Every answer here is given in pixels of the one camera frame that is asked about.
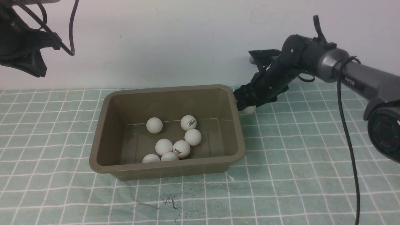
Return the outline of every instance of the wire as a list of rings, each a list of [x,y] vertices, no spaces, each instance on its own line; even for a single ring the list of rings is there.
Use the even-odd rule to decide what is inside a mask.
[[[74,7],[72,8],[71,12],[70,25],[68,29],[71,49],[68,49],[68,47],[61,41],[60,37],[58,37],[58,35],[56,35],[46,25],[44,21],[42,21],[34,12],[32,12],[32,10],[30,10],[27,6],[25,6],[20,0],[13,0],[13,2],[19,7],[21,7],[21,9],[23,9],[26,13],[28,13],[41,26],[41,28],[43,28],[54,39],[54,41],[57,44],[59,44],[62,49],[64,49],[64,51],[66,51],[71,56],[75,55],[74,35],[72,33],[72,29],[74,26],[74,18],[76,14],[76,9],[78,8],[79,0],[75,0]]]
[[[42,13],[42,20],[44,22],[44,24],[47,24],[47,12],[46,9],[44,8],[44,6],[42,5],[41,2],[39,2],[39,0],[35,0],[36,4],[38,5],[40,12]],[[34,29],[34,30],[41,30],[43,28],[43,26],[40,26],[39,29]]]
[[[338,80],[338,104],[339,104],[340,118],[342,119],[343,129],[344,129],[344,133],[346,135],[347,145],[348,145],[349,151],[350,151],[351,164],[352,164],[352,167],[353,167],[354,183],[356,185],[356,201],[357,201],[357,203],[356,203],[357,207],[356,208],[357,209],[356,209],[356,222],[355,222],[355,224],[358,225],[358,223],[360,222],[360,186],[358,184],[356,160],[355,160],[355,157],[354,157],[353,145],[351,144],[349,131],[348,131],[347,125],[346,125],[346,119],[345,119],[344,113],[343,113],[342,93],[341,93],[341,83],[342,83],[343,69],[345,68],[345,66],[348,63],[350,63],[352,61],[356,61],[357,63],[361,63],[358,59],[356,59],[355,56],[342,59],[342,60],[338,61],[333,66],[332,75],[334,75],[335,67],[337,66],[337,64],[341,63],[340,68],[339,68],[339,73],[337,74],[337,80]]]

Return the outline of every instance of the white wall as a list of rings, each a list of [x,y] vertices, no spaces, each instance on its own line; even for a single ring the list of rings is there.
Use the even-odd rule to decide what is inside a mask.
[[[65,43],[73,3],[45,5]],[[398,12],[398,0],[81,0],[76,56],[42,50],[46,78],[0,67],[0,89],[244,84],[256,72],[247,51],[314,37],[315,14],[328,41],[400,74]]]

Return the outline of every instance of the white ping pong ball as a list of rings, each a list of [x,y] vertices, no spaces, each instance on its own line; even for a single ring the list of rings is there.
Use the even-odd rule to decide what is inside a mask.
[[[152,134],[159,133],[162,130],[162,121],[157,117],[150,118],[146,123],[146,128]]]
[[[153,163],[153,162],[159,162],[159,161],[160,161],[160,158],[158,156],[156,156],[155,154],[148,154],[143,158],[142,163]]]
[[[197,120],[191,115],[186,115],[180,120],[180,126],[183,130],[188,131],[194,129],[197,126]]]
[[[176,161],[176,160],[179,160],[179,157],[173,152],[168,152],[161,156],[162,162],[163,161]]]
[[[182,159],[189,155],[190,145],[187,141],[180,140],[175,142],[172,151],[178,156],[178,158]]]
[[[156,143],[157,154],[163,156],[165,153],[172,152],[172,142],[168,139],[160,139]]]
[[[190,129],[185,133],[185,141],[191,146],[198,145],[201,141],[201,133],[196,129]]]

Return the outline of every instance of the brown plastic bin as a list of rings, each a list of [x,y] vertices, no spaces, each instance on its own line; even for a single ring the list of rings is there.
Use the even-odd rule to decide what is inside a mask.
[[[172,143],[184,139],[180,120],[197,119],[202,141],[191,146],[189,156],[178,161],[142,163],[156,154],[162,138]],[[151,134],[146,122],[163,121],[163,129]],[[244,156],[245,145],[235,97],[224,85],[184,86],[122,90],[103,103],[89,164],[97,173],[111,173],[118,180],[149,179],[225,172]]]

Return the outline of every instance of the green grid tablecloth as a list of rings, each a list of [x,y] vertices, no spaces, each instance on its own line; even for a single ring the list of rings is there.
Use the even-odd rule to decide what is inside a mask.
[[[355,188],[334,84],[294,84],[241,115],[246,155],[226,173],[120,182],[88,165],[102,100],[117,89],[0,91],[0,223],[353,224]],[[342,92],[361,224],[399,224],[400,166]]]

